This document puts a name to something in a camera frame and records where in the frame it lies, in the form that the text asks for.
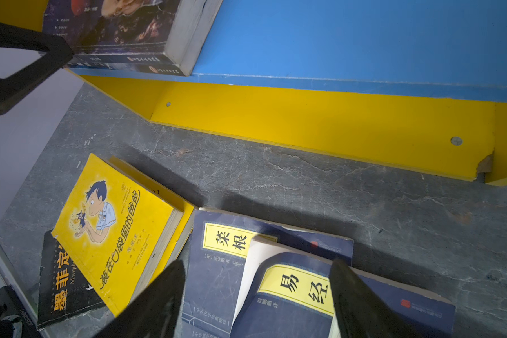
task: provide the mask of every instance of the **white floor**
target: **white floor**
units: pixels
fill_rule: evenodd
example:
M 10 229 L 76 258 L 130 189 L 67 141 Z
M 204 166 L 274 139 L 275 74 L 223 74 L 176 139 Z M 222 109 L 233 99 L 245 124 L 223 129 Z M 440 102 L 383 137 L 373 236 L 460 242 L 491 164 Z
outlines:
M 35 51 L 0 48 L 0 78 L 38 57 Z M 82 84 L 61 69 L 0 116 L 0 219 Z

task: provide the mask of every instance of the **screw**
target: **screw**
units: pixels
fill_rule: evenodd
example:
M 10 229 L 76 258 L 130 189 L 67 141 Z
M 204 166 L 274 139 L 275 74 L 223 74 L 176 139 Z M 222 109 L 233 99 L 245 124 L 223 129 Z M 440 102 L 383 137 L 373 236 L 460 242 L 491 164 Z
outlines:
M 462 143 L 464 143 L 464 141 L 462 141 L 462 139 L 460 139 L 458 136 L 455 136 L 455 137 L 453 137 L 453 138 L 451 139 L 451 143 L 452 143 L 453 145 L 458 146 L 458 145 L 462 145 Z

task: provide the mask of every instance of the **blue shelf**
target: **blue shelf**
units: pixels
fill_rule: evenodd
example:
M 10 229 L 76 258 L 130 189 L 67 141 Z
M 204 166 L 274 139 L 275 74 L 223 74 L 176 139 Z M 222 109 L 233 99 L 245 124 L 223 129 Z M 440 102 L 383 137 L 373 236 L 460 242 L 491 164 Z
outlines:
M 190 77 L 74 71 L 507 102 L 507 0 L 224 0 Z

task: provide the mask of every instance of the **yellow book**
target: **yellow book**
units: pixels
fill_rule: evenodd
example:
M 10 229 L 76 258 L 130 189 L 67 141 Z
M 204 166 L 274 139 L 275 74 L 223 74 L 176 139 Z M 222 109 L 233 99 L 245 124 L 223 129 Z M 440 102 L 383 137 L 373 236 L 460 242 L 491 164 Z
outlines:
M 53 236 L 117 316 L 149 284 L 183 211 L 90 154 Z M 56 276 L 56 288 L 68 267 Z
M 152 275 L 152 279 L 150 280 L 150 282 L 152 282 L 172 261 L 176 260 L 178 254 L 181 253 L 191 230 L 194 228 L 194 210 L 197 209 L 197 207 L 143 172 L 140 172 L 128 162 L 122 161 L 121 159 L 113 156 L 109 159 L 109 164 L 152 190 L 172 206 L 184 212 L 175 233 L 171 237 L 171 240 L 162 255 L 162 259 L 159 261 L 158 266 Z

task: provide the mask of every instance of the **gray marble surface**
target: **gray marble surface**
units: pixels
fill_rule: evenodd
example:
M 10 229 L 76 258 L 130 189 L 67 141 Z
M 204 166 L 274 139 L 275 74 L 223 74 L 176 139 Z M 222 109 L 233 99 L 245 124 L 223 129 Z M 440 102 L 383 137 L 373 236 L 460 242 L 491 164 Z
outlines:
M 507 187 L 150 124 L 86 84 L 0 222 L 33 297 L 43 234 L 90 152 L 198 206 L 351 237 L 355 267 L 453 301 L 454 337 L 507 337 Z M 111 320 L 101 309 L 52 330 L 90 337 Z

